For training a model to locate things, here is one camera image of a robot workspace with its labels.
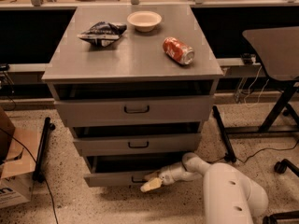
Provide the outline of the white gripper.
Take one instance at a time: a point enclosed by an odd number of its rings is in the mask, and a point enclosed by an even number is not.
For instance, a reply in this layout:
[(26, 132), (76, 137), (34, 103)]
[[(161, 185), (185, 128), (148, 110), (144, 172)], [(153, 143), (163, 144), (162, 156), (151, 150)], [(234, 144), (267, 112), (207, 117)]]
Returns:
[(151, 178), (140, 188), (140, 190), (142, 192), (148, 192), (153, 189), (158, 189), (162, 184), (166, 186), (174, 184), (181, 180), (185, 173), (186, 169), (181, 162), (167, 165), (160, 169), (158, 177)]

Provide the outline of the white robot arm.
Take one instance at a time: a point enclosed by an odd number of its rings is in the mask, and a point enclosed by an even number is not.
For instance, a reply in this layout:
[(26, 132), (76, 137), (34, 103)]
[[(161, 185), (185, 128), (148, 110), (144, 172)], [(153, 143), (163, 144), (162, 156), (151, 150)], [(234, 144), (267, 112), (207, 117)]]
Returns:
[(254, 224), (253, 217), (268, 207), (266, 191), (258, 183), (226, 163), (209, 164), (193, 152), (182, 160), (146, 175), (142, 192), (177, 181), (203, 177), (206, 224)]

